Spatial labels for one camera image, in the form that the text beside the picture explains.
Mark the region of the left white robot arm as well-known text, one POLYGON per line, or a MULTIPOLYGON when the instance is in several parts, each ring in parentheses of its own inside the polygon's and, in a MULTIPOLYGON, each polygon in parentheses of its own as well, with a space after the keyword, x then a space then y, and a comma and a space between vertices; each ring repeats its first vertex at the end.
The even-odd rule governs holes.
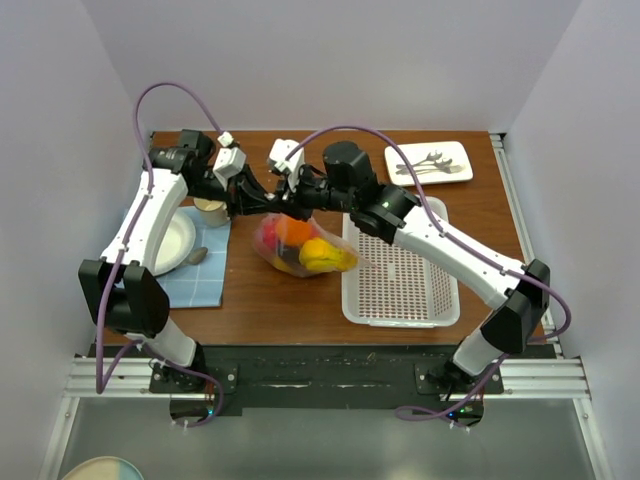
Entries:
POLYGON ((144 149, 138 191, 121 227, 100 258, 83 261, 78 270, 97 328, 98 393, 113 373, 103 366, 107 329, 162 361, 185 392, 196 392, 210 380, 201 346, 171 319, 169 297, 156 279, 161 243, 187 197, 223 201, 234 214, 260 213, 268 200, 229 132, 211 139, 184 130, 176 146, 144 149))

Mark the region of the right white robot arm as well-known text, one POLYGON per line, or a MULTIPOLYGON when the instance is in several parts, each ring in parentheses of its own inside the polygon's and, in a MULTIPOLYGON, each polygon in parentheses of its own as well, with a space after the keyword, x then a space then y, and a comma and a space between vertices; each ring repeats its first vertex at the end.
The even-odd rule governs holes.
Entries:
POLYGON ((276 140, 268 165, 283 178, 276 193, 283 212, 296 218, 315 210, 346 213, 361 232, 442 268, 490 307, 448 362, 445 379, 452 390, 469 392, 494 360, 524 351, 549 306, 546 264, 505 257, 454 228, 406 189, 379 182, 368 154, 353 142, 325 149, 323 174, 305 163, 302 146, 293 140, 276 140))

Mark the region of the fake orange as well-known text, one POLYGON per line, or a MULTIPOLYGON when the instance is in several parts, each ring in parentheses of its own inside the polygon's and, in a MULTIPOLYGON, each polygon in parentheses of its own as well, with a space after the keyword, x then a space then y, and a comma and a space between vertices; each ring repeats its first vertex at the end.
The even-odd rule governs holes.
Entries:
POLYGON ((311 222, 281 216, 276 222, 275 232, 283 245, 300 247, 314 236, 314 227, 311 222))

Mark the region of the clear zip top bag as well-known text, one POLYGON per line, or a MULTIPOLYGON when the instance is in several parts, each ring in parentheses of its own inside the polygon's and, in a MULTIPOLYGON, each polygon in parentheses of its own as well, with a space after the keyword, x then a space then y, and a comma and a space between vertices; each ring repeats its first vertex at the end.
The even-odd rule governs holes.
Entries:
POLYGON ((302 221, 281 213, 268 214, 254 231, 252 245, 276 270, 298 278, 374 266, 343 238, 329 233, 313 218, 302 221))

